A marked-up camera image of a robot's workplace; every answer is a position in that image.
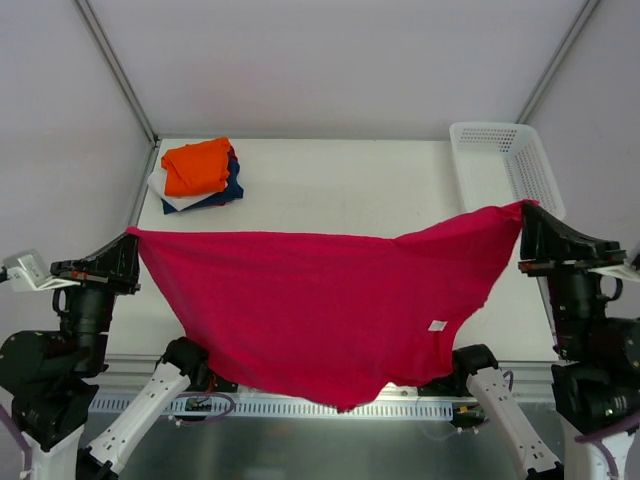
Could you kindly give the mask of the crimson red t-shirt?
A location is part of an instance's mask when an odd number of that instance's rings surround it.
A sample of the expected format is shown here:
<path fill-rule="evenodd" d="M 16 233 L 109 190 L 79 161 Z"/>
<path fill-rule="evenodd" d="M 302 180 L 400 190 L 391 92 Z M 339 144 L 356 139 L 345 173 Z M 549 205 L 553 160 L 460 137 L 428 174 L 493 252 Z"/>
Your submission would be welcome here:
<path fill-rule="evenodd" d="M 188 339 L 219 376 L 341 411 L 388 383 L 449 375 L 459 329 L 487 302 L 523 202 L 396 238 L 132 228 Z"/>

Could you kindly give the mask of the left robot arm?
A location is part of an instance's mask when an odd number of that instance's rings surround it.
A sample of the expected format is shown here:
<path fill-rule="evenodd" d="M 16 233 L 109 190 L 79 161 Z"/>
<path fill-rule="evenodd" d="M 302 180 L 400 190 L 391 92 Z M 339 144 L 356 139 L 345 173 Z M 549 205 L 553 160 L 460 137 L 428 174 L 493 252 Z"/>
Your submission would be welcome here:
<path fill-rule="evenodd" d="M 1 262 L 16 292 L 51 291 L 55 330 L 14 333 L 1 347 L 1 386 L 12 396 L 5 419 L 24 453 L 25 479 L 116 479 L 169 404 L 206 386 L 208 355 L 196 343 L 169 343 L 151 378 L 117 419 L 88 446 L 80 437 L 104 373 L 118 297 L 139 289 L 138 239 L 122 234 L 76 260 L 46 264 L 35 250 Z"/>

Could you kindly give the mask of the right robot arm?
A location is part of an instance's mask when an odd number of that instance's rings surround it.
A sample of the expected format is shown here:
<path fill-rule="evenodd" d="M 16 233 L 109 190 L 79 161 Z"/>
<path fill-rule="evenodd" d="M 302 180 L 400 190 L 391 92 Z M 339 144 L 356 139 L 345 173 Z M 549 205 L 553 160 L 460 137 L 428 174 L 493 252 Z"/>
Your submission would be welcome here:
<path fill-rule="evenodd" d="M 639 321 L 610 317 L 639 278 L 615 241 L 582 234 L 542 207 L 522 206 L 519 270 L 546 282 L 558 363 L 552 393 L 565 454 L 542 441 L 485 345 L 454 352 L 449 387 L 474 397 L 521 479 L 622 479 L 639 433 Z"/>

